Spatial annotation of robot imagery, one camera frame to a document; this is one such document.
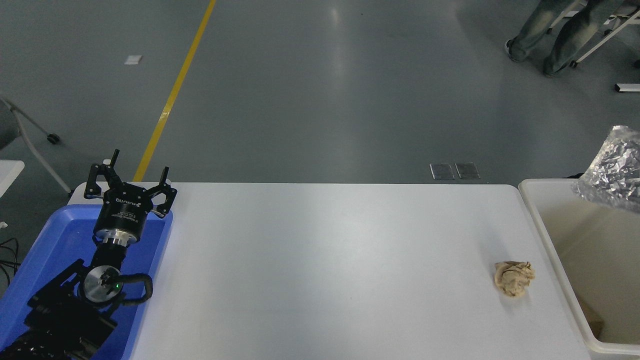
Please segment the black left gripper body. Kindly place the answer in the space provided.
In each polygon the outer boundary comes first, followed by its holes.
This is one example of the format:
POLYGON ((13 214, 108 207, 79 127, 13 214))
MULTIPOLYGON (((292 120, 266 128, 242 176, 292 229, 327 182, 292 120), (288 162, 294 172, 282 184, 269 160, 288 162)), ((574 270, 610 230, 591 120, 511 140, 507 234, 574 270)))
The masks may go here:
POLYGON ((106 231, 119 230, 140 238, 151 209, 153 203, 144 187, 126 182, 112 187, 103 196, 94 235, 103 238, 106 231))

